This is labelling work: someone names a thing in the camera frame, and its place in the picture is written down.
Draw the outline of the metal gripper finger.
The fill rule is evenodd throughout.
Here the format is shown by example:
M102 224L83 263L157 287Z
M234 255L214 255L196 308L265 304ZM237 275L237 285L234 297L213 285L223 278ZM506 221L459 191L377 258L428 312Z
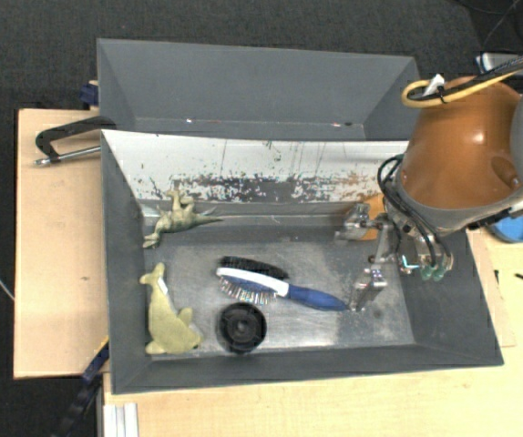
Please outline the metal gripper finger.
M354 205L345 215L343 225L334 237L339 240L374 240L370 211L371 206L367 203Z
M386 287L387 279L380 265L371 265L364 269L354 284L354 290L349 302L350 310L362 310Z

